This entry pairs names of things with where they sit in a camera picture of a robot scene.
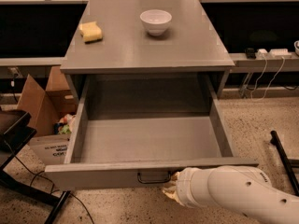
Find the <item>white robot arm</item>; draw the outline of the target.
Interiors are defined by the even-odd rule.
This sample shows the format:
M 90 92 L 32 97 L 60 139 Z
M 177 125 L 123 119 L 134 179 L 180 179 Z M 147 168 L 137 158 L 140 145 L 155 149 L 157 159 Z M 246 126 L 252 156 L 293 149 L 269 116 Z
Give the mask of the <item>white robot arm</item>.
M 186 168 L 171 176 L 163 193 L 189 208 L 223 207 L 264 224 L 299 224 L 299 197 L 273 188 L 255 167 Z

